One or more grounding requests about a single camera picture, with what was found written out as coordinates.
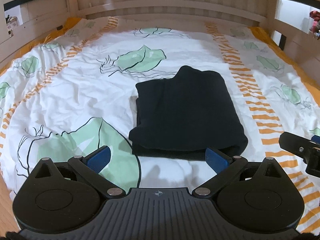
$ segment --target mattress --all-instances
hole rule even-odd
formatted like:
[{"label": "mattress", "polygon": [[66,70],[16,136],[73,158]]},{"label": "mattress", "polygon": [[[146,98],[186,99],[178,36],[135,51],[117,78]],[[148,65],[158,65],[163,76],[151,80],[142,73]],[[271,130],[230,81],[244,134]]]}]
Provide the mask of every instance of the mattress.
[{"label": "mattress", "polygon": [[259,28],[172,20],[81,19],[63,35],[35,46],[0,77],[0,164],[13,199],[37,161],[67,161],[111,149],[100,173],[130,187],[187,187],[215,172],[201,161],[138,157],[135,84],[172,78],[189,65],[225,80],[249,143],[249,161],[274,157],[303,196],[300,232],[320,232],[319,187],[302,159],[283,151],[283,131],[320,135],[319,90]]}]

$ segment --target silver screw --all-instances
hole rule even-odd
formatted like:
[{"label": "silver screw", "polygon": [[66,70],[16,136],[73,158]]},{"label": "silver screw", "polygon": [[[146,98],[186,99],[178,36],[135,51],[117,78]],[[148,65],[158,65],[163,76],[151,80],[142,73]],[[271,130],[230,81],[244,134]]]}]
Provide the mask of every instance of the silver screw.
[{"label": "silver screw", "polygon": [[210,194],[211,191],[206,187],[199,187],[196,189],[195,192],[200,196],[207,196]]},{"label": "silver screw", "polygon": [[110,196],[118,196],[118,195],[122,194],[122,189],[120,189],[118,187],[112,187],[112,188],[107,190],[107,193]]}]

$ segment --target bed frame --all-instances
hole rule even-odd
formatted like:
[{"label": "bed frame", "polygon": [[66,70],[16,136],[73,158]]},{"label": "bed frame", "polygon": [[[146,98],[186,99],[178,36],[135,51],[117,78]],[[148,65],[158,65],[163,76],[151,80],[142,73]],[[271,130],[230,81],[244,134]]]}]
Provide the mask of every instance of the bed frame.
[{"label": "bed frame", "polygon": [[[93,19],[119,16],[127,19],[155,18],[203,20],[229,26],[261,26],[271,35],[283,35],[282,49],[300,67],[320,84],[320,41],[275,19],[278,0],[0,0],[0,69],[8,63],[22,46],[45,37],[61,28],[68,17]],[[9,38],[4,19],[4,8],[20,5],[27,21],[16,28]],[[1,190],[0,199],[8,200]]]}]

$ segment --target orange striped pattern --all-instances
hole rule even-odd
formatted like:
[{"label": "orange striped pattern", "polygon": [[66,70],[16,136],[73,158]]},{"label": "orange striped pattern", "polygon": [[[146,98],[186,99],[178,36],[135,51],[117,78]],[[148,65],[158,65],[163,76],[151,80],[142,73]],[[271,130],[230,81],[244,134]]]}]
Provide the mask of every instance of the orange striped pattern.
[{"label": "orange striped pattern", "polygon": [[98,40],[103,33],[109,32],[110,30],[117,27],[118,19],[114,17],[109,17],[109,21],[107,26],[102,28],[98,33],[93,34],[89,39],[81,41],[79,46],[72,46],[71,49],[66,53],[66,56],[64,59],[61,60],[60,63],[58,63],[55,67],[50,68],[48,71],[45,72],[45,78],[41,83],[38,83],[35,85],[35,87],[27,92],[24,96],[24,98],[21,101],[18,101],[12,105],[12,107],[9,108],[9,110],[4,114],[4,118],[2,120],[2,131],[0,131],[0,137],[6,138],[5,131],[9,127],[11,117],[14,113],[14,111],[17,109],[17,107],[20,105],[21,102],[26,102],[28,99],[30,99],[33,95],[36,95],[40,92],[42,88],[45,88],[48,84],[52,83],[52,77],[58,74],[60,71],[62,71],[65,67],[68,66],[69,59],[77,55],[79,52],[82,51],[83,47],[92,43],[95,40]]},{"label": "orange striped pattern", "polygon": [[[262,144],[266,148],[274,147],[275,145],[278,146],[280,133],[283,132],[280,119],[275,115],[275,111],[271,108],[270,104],[266,102],[266,98],[261,93],[261,89],[254,79],[251,70],[244,65],[239,51],[230,45],[229,41],[223,34],[219,33],[215,24],[207,23],[206,27],[207,32],[211,34],[213,39],[218,43],[222,58],[230,65],[229,70],[235,82],[238,84],[237,86],[240,92],[246,99],[248,98],[248,100],[246,100],[246,104],[248,105],[249,110],[252,113],[255,111],[266,112],[266,114],[252,114],[252,118],[256,120]],[[286,169],[290,179],[295,179],[295,186],[301,193],[305,203],[310,203],[312,200],[320,197],[319,191],[317,191],[316,188],[313,189],[313,183],[308,183],[308,178],[306,176],[303,177],[303,173],[301,171],[297,172],[296,167],[298,167],[298,161],[296,159],[292,159],[294,157],[293,154],[282,150],[266,151],[265,153],[266,157],[281,158],[279,164]],[[319,201],[316,205],[316,208],[312,209],[301,219],[300,225],[309,221],[317,213],[320,213],[320,207],[318,207]],[[320,220],[317,220],[313,224],[305,226],[304,232],[313,231],[319,226]]]}]

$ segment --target folded fabric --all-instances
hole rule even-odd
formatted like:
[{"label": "folded fabric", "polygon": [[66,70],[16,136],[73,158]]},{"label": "folded fabric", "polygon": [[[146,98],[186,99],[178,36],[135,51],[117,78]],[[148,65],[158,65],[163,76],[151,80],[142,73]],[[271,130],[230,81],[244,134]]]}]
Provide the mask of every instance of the folded fabric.
[{"label": "folded fabric", "polygon": [[183,66],[172,79],[141,82],[136,88],[132,153],[204,160],[209,146],[229,156],[246,148],[248,139],[219,73]]}]

